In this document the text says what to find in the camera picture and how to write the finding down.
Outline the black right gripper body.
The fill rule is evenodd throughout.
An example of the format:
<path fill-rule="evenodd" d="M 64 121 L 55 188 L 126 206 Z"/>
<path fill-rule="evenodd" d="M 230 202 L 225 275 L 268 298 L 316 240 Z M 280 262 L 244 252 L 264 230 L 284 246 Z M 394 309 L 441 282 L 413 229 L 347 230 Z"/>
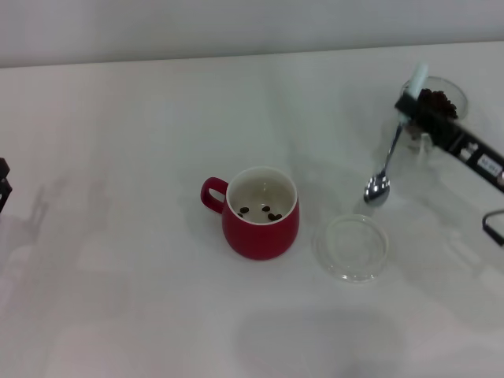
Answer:
<path fill-rule="evenodd" d="M 504 193 L 504 154 L 487 145 L 460 124 L 453 123 L 451 128 L 453 131 L 445 151 Z"/>

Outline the blue-handled metal spoon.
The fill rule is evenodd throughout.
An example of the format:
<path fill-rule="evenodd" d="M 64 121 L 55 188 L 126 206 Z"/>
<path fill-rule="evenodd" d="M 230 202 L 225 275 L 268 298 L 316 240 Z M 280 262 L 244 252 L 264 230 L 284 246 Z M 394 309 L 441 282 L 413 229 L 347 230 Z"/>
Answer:
<path fill-rule="evenodd" d="M 428 64 L 419 63 L 415 68 L 413 75 L 409 79 L 409 85 L 402 91 L 403 95 L 407 95 L 413 99 L 417 99 L 424 82 L 428 77 Z M 410 118 L 403 113 L 398 115 L 398 126 L 395 129 L 391 145 L 387 151 L 384 164 L 379 172 L 374 174 L 365 186 L 363 199 L 369 206 L 382 206 L 388 198 L 391 189 L 391 181 L 387 176 L 387 168 L 390 164 L 393 153 L 397 146 L 399 137 L 402 134 L 403 128 L 410 122 Z"/>

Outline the small scoop of coffee beans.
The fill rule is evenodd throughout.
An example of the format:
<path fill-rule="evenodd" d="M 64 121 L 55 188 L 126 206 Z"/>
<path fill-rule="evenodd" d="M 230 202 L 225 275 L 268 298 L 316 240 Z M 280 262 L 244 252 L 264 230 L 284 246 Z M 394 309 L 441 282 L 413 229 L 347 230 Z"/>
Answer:
<path fill-rule="evenodd" d="M 244 206 L 238 211 L 238 216 L 252 223 L 270 223 L 283 217 L 281 213 L 274 213 L 270 206 Z"/>

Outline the red ceramic mug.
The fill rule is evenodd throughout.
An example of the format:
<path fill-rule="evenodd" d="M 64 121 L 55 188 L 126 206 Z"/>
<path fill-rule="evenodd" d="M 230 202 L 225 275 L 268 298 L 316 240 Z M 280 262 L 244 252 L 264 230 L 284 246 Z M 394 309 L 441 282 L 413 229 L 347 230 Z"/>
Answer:
<path fill-rule="evenodd" d="M 300 206 L 292 179 L 279 169 L 246 169 L 230 182 L 210 177 L 202 185 L 202 204 L 221 215 L 224 237 L 238 254 L 265 261 L 279 257 L 298 234 Z M 270 206 L 283 217 L 270 223 L 252 223 L 238 216 L 244 206 Z"/>

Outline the pile of coffee beans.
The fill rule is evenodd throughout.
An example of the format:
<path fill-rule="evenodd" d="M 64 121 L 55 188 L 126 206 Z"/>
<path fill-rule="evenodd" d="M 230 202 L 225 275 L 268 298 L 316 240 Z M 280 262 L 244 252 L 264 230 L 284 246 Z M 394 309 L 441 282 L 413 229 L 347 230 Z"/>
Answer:
<path fill-rule="evenodd" d="M 420 92 L 417 100 L 424 106 L 428 106 L 445 118 L 449 118 L 451 120 L 458 119 L 456 105 L 448 99 L 443 91 L 432 91 L 425 88 Z"/>

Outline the clear glass saucer under cup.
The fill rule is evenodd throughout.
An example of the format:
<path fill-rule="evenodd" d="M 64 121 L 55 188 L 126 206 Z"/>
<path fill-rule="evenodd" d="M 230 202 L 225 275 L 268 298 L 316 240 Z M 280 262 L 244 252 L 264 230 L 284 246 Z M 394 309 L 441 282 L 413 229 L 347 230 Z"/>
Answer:
<path fill-rule="evenodd" d="M 416 128 L 416 129 L 417 129 L 417 130 L 421 133 L 421 134 L 423 134 L 424 136 L 429 137 L 429 138 L 430 138 L 430 140 L 432 141 L 432 139 L 431 139 L 430 135 L 429 135 L 429 134 L 427 134 L 427 133 L 422 132 L 422 130 L 420 130 L 420 129 L 419 129 L 419 128 L 415 125 L 415 123 L 414 123 L 411 119 L 410 119 L 409 123 L 408 123 L 408 124 L 407 124 L 407 125 L 403 128 L 402 133 L 403 133 L 403 132 L 405 132 L 405 133 L 406 133 L 406 128 L 407 128 L 409 125 L 413 125 L 413 126 L 414 126 L 414 127 L 415 127 L 415 128 Z M 392 139 L 393 139 L 394 133 L 395 133 L 395 130 L 394 130 L 393 132 L 389 132 L 389 135 L 385 135 L 385 136 L 384 136 L 384 142 L 380 145 L 380 148 L 381 148 L 382 150 L 384 150 L 384 148 L 387 148 L 387 149 L 386 149 L 386 151 L 388 151 L 388 149 L 389 149 L 389 147 L 390 147 L 390 145 L 391 145 L 391 141 L 392 141 Z M 441 150 L 444 150 L 444 151 L 445 151 L 445 149 L 442 149 L 440 146 L 435 146 L 435 145 L 433 144 L 433 142 L 432 142 L 432 148 L 434 148 L 434 147 L 438 147 L 439 149 L 441 149 Z"/>

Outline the small clear glass dish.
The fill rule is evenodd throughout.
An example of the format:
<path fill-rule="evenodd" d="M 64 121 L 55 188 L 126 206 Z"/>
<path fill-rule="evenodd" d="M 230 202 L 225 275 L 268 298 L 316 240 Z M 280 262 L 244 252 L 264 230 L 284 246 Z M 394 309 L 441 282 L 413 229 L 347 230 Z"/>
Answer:
<path fill-rule="evenodd" d="M 336 279 L 362 284 L 374 280 L 387 264 L 389 241 L 370 217 L 348 214 L 322 224 L 313 238 L 313 254 Z"/>

